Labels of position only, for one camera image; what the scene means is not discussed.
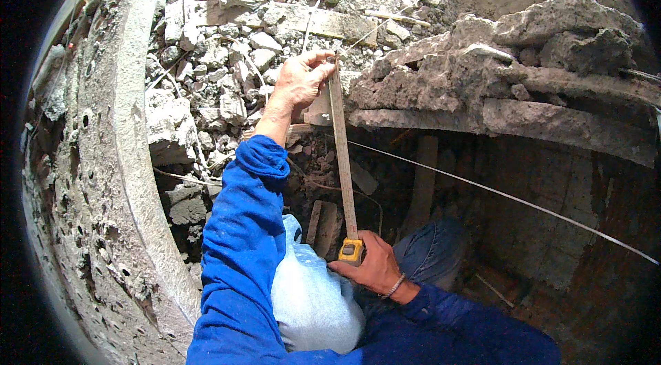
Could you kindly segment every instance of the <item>right hand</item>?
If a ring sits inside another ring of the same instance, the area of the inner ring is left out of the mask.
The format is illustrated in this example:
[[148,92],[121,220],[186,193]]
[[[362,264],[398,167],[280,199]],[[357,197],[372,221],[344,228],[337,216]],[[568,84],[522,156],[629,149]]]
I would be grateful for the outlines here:
[[[369,230],[359,230],[358,238],[365,244],[367,252],[359,267],[340,261],[330,262],[328,267],[372,292],[387,294],[401,276],[392,246]],[[391,299],[401,304],[409,303],[419,290],[416,284],[405,280]]]

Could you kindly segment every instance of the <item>wire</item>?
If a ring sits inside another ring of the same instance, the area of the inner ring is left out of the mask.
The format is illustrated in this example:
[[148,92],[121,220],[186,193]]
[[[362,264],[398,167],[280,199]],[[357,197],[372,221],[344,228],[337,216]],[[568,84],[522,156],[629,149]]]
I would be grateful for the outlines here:
[[513,201],[517,201],[517,202],[519,202],[519,203],[521,203],[521,204],[525,204],[526,206],[530,206],[530,207],[535,208],[535,209],[537,209],[537,210],[539,210],[539,211],[542,211],[542,212],[544,212],[544,213],[548,213],[548,214],[550,214],[551,216],[555,216],[555,217],[557,217],[557,218],[559,218],[559,219],[562,219],[563,221],[566,221],[566,222],[569,222],[569,223],[571,223],[571,224],[574,224],[575,226],[578,226],[579,228],[585,229],[585,230],[587,230],[588,232],[594,233],[594,234],[597,235],[597,236],[603,237],[604,239],[606,239],[606,240],[608,240],[608,241],[611,241],[611,242],[615,243],[616,245],[620,245],[620,246],[624,247],[625,249],[627,249],[627,250],[629,250],[629,251],[632,251],[634,254],[637,254],[637,255],[640,255],[640,256],[644,257],[645,259],[649,260],[650,262],[654,263],[654,264],[657,265],[657,266],[659,265],[659,262],[658,262],[656,259],[651,258],[650,256],[648,256],[648,255],[642,253],[642,252],[639,251],[638,249],[635,249],[634,247],[629,246],[629,245],[627,245],[626,243],[624,243],[624,242],[622,242],[622,241],[619,241],[619,240],[616,239],[615,237],[611,237],[611,236],[608,236],[607,234],[601,233],[599,230],[596,230],[596,229],[593,229],[593,228],[587,227],[587,226],[585,226],[584,224],[578,223],[577,221],[573,221],[572,219],[569,219],[568,217],[563,216],[562,214],[558,214],[558,213],[556,213],[556,212],[552,212],[552,211],[550,211],[550,210],[548,210],[548,209],[545,209],[545,208],[543,208],[543,207],[541,207],[541,206],[538,206],[538,205],[536,205],[536,204],[532,204],[532,203],[530,203],[530,202],[527,202],[527,201],[525,201],[525,200],[523,200],[523,199],[521,199],[521,198],[518,198],[518,197],[515,197],[515,196],[511,196],[511,195],[508,195],[507,193],[503,193],[503,192],[498,191],[498,190],[496,190],[496,189],[492,189],[491,187],[487,187],[487,186],[481,185],[480,183],[475,183],[475,181],[471,181],[471,180],[468,180],[468,179],[460,178],[459,176],[454,175],[454,174],[452,174],[452,173],[448,173],[447,171],[443,171],[443,170],[435,169],[435,168],[430,167],[430,166],[428,166],[428,165],[421,164],[421,163],[418,163],[418,162],[414,162],[413,160],[409,160],[409,159],[406,159],[406,158],[403,158],[403,157],[399,157],[398,155],[394,155],[394,154],[392,154],[392,153],[384,152],[384,151],[378,150],[378,149],[373,148],[373,147],[365,146],[364,144],[359,144],[359,143],[356,143],[356,142],[352,142],[351,140],[348,140],[348,142],[351,143],[351,144],[354,144],[354,145],[356,145],[356,146],[359,146],[359,147],[367,148],[368,150],[372,150],[372,151],[375,151],[375,152],[378,152],[378,153],[382,153],[382,154],[385,154],[385,155],[389,155],[389,156],[391,156],[391,157],[394,157],[394,158],[396,158],[396,159],[403,160],[403,161],[408,162],[408,163],[411,163],[411,164],[419,165],[420,167],[424,167],[425,169],[434,170],[436,173],[441,173],[441,174],[444,174],[444,175],[446,175],[446,176],[450,176],[451,178],[454,178],[454,179],[457,179],[457,180],[464,181],[464,182],[466,182],[466,183],[468,183],[468,184],[471,184],[471,185],[474,185],[474,186],[480,187],[480,188],[482,188],[482,189],[488,190],[488,191],[490,191],[490,192],[492,192],[492,193],[495,193],[495,194],[497,194],[497,195],[501,195],[501,196],[503,196],[503,197],[510,198],[510,199],[512,199]]

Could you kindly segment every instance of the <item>wooden plank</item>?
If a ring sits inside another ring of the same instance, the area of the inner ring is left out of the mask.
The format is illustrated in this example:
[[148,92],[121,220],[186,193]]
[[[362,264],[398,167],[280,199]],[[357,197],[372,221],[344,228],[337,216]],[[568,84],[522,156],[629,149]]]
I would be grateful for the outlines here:
[[[438,138],[434,136],[420,136],[418,138],[418,155],[416,161],[421,164],[436,168],[438,156]],[[434,184],[436,172],[417,166],[415,169],[415,180],[413,182],[413,196],[407,213],[400,237],[405,237],[417,229],[423,227],[429,221],[432,211],[432,199],[434,197]]]
[[351,182],[351,166],[349,164],[349,148],[346,141],[346,123],[344,121],[342,83],[340,82],[340,63],[338,59],[335,60],[335,72],[328,78],[328,88],[330,91],[330,110],[333,114],[335,151],[337,154],[338,172],[340,173],[344,218],[346,219],[346,235],[349,239],[358,239],[358,222],[356,221],[354,189]]

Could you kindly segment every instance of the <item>wrist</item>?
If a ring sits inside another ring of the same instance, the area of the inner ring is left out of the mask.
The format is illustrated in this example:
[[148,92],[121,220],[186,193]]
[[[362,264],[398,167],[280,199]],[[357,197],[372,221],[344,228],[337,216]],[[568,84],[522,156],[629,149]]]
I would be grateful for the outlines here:
[[406,305],[416,297],[419,291],[420,287],[418,285],[409,280],[405,280],[392,293],[392,295],[390,295],[390,298],[400,305]]

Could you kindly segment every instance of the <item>left hand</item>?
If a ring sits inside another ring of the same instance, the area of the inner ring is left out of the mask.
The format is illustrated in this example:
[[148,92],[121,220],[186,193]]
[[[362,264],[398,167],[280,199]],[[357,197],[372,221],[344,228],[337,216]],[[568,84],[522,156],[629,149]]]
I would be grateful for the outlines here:
[[307,51],[285,61],[277,76],[273,98],[301,111],[312,104],[322,88],[324,80],[335,70],[326,58],[335,53],[331,50]]

